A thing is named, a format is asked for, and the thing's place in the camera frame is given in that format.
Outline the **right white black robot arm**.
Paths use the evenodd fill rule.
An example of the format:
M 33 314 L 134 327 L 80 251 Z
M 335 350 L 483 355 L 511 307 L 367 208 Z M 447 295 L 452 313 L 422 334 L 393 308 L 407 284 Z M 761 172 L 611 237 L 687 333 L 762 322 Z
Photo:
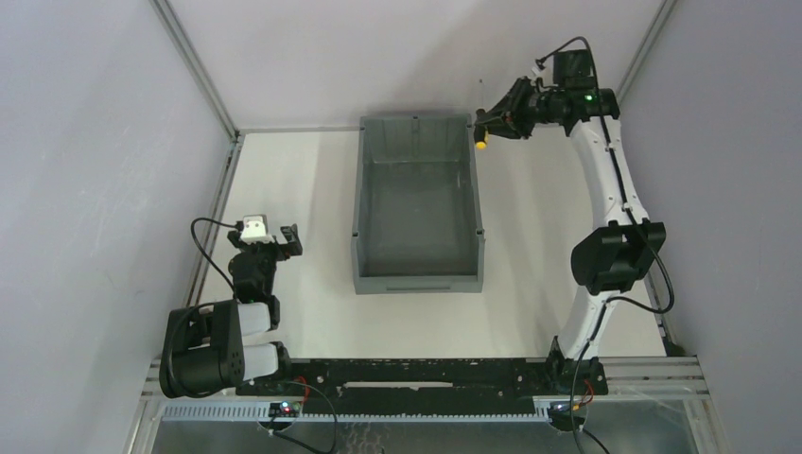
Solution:
M 621 139 L 615 94 L 587 78 L 545 87 L 517 79 L 491 109 L 477 111 L 474 140 L 490 136 L 528 139 L 535 127 L 560 126 L 577 152 L 591 199 L 593 230 L 572 250 L 578 285 L 568 320 L 553 339 L 545 383 L 568 393 L 602 374 L 602 334 L 616 308 L 642 280 L 666 240 L 664 223 L 652 221 L 636 194 Z

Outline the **yellow black handled screwdriver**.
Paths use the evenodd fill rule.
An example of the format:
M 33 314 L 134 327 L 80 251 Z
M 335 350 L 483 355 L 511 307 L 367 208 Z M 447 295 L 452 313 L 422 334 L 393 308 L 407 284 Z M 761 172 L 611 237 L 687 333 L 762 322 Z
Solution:
M 484 111 L 485 107 L 485 84 L 483 79 L 478 80 L 478 108 L 475 111 L 473 139 L 476 150 L 483 150 L 487 147 L 488 133 L 485 127 L 479 124 L 479 114 Z

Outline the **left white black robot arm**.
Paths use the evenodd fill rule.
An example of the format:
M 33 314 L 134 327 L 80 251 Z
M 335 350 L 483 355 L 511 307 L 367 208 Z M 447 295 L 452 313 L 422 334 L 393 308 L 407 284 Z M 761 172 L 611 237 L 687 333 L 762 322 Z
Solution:
M 280 231 L 283 241 L 268 232 L 265 221 L 240 221 L 227 235 L 237 250 L 228 263 L 231 298 L 169 313 L 159 370 L 165 396 L 204 398 L 257 378 L 288 378 L 290 359 L 282 342 L 245 342 L 277 329 L 277 265 L 303 253 L 297 225 Z

